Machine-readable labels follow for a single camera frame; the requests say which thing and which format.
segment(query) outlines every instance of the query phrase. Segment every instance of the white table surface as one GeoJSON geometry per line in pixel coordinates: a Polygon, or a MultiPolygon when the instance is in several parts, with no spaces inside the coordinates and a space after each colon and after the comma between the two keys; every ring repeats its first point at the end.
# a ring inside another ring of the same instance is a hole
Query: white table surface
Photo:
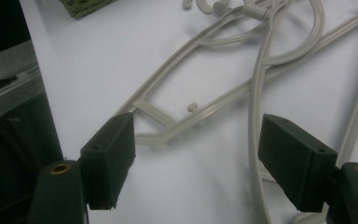
{"type": "MultiPolygon", "coordinates": [[[[241,1],[231,1],[238,6],[241,1]]],[[[325,31],[358,13],[356,0],[324,0],[325,31]]],[[[119,0],[80,21],[58,0],[21,0],[67,159],[79,150],[146,79],[192,36],[216,20],[181,0],[119,0]]],[[[277,29],[272,54],[299,45],[312,25],[298,0],[277,29]]],[[[235,35],[255,22],[222,31],[235,35]]],[[[247,44],[203,48],[181,63],[151,101],[179,119],[252,75],[260,37],[247,44]]],[[[287,75],[265,86],[263,113],[292,120],[337,148],[358,92],[358,28],[287,75]]],[[[137,146],[117,209],[89,211],[90,223],[253,223],[247,161],[248,97],[229,105],[168,144],[137,146]]],[[[135,131],[161,131],[135,115],[135,131]]],[[[358,161],[358,142],[352,161],[358,161]]],[[[277,185],[265,184],[273,223],[297,214],[277,185]]]]}

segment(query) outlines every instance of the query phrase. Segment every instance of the white background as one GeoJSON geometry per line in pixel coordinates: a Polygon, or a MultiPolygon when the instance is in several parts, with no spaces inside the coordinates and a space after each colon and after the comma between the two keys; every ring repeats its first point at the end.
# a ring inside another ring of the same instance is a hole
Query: white background
{"type": "MultiPolygon", "coordinates": [[[[233,7],[241,1],[231,1],[233,7]]],[[[356,0],[325,0],[325,31],[358,13],[356,0]]],[[[62,152],[79,150],[176,50],[216,21],[181,0],[119,0],[80,21],[58,0],[21,0],[45,82],[62,152]]],[[[272,55],[298,46],[310,32],[308,1],[289,9],[272,55]]],[[[254,27],[243,20],[222,30],[254,27]]],[[[246,44],[199,49],[152,95],[151,102],[180,119],[191,103],[204,106],[250,78],[261,36],[246,44]]],[[[266,84],[263,113],[292,120],[337,148],[358,91],[358,29],[266,84]]],[[[168,144],[137,146],[112,211],[89,211],[90,223],[253,223],[247,159],[248,98],[229,105],[168,144]]],[[[161,131],[135,115],[135,131],[161,131]]],[[[352,161],[358,161],[358,142],[352,161]]],[[[273,223],[297,213],[277,185],[265,184],[273,223]]]]}

